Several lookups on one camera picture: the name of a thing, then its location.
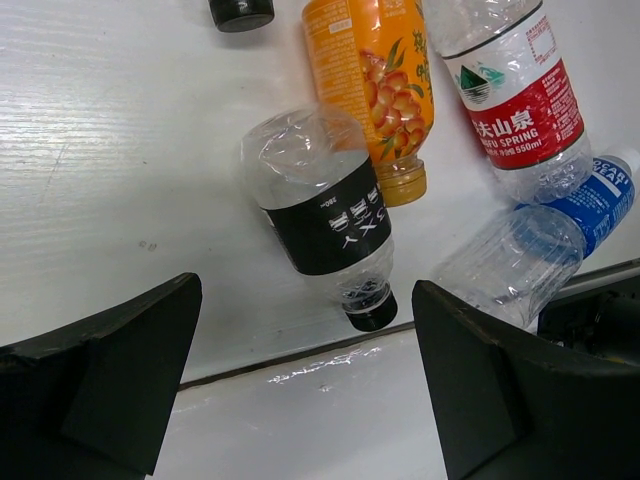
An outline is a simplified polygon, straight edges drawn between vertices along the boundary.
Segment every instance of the green triangle logo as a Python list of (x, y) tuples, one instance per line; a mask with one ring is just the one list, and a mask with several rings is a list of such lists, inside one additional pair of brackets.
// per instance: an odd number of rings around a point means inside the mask
[(472, 72), (464, 65), (462, 66), (462, 70), (460, 71), (460, 88), (462, 90), (481, 87), (483, 85), (487, 85), (488, 83), (489, 82), (487, 82), (477, 73)]

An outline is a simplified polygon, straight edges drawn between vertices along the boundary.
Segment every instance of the orange label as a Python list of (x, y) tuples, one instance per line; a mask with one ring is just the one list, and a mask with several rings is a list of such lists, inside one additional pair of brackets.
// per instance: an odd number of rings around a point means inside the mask
[(320, 100), (358, 119), (374, 163), (416, 153), (434, 116), (421, 0), (313, 0), (302, 18)]

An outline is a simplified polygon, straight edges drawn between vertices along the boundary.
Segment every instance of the black label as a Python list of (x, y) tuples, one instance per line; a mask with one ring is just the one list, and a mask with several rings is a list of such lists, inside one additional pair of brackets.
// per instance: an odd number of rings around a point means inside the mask
[(343, 270), (391, 236), (371, 159), (318, 196), (266, 212), (293, 266), (304, 275)]

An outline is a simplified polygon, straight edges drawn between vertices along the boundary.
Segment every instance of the orange juice bottle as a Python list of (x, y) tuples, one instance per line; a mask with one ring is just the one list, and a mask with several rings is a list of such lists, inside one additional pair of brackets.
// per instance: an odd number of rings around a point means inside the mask
[(312, 0), (302, 13), (318, 97), (362, 124), (387, 206), (427, 190), (433, 126), (422, 0)]

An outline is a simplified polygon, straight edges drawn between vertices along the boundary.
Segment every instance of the white panel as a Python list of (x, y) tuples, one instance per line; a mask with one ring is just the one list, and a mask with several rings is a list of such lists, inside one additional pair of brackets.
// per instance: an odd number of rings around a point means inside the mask
[(154, 480), (446, 480), (415, 332), (180, 393)]
[[(633, 0), (549, 0), (596, 148), (640, 147)], [(356, 332), (305, 289), (238, 187), (238, 142), (313, 99), (299, 22), (218, 33), (206, 0), (0, 0), (0, 338), (123, 302), (184, 271), (204, 304), (185, 380)], [(507, 202), (433, 61), (428, 194), (392, 212), (392, 281), (415, 280)], [(585, 270), (640, 257), (640, 209)]]

